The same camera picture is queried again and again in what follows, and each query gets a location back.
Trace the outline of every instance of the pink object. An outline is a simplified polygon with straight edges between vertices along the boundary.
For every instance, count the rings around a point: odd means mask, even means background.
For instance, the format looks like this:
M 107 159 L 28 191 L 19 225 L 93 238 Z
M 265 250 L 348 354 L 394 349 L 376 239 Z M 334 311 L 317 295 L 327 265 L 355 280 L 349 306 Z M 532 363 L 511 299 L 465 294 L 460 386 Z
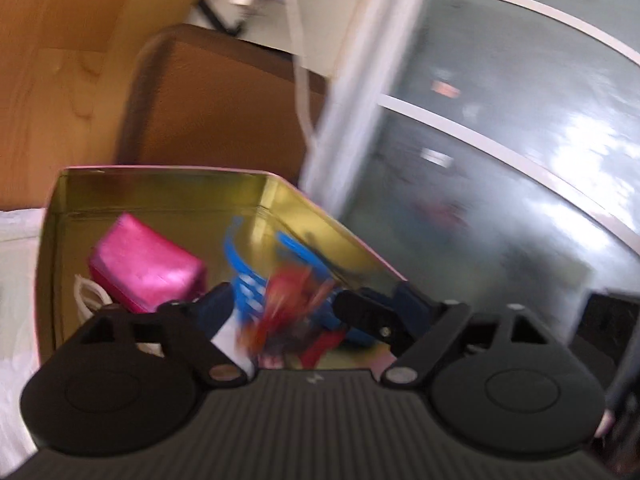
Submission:
M 123 213 L 97 243 L 89 272 L 115 303 L 154 312 L 171 300 L 191 301 L 206 290 L 203 261 Z

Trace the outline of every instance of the white fabric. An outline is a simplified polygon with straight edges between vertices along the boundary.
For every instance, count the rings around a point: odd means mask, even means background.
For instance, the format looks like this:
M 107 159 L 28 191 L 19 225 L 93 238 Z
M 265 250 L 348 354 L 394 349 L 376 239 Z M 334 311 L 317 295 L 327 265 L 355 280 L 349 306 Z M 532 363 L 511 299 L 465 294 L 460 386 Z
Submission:
M 38 367 L 33 280 L 43 212 L 0 212 L 0 476 L 35 451 L 19 401 Z

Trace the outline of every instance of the silver bolt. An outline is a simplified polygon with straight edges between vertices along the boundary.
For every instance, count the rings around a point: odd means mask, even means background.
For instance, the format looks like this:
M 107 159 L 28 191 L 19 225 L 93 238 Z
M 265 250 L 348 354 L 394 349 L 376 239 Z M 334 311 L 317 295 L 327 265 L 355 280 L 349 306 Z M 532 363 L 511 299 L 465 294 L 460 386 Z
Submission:
M 389 368 L 385 372 L 387 381 L 391 381 L 395 384 L 409 384 L 413 383 L 418 378 L 418 372 L 413 368 L 407 366 L 399 366 L 396 368 Z
M 234 381 L 242 375 L 235 365 L 215 365 L 209 370 L 209 377 L 214 381 Z

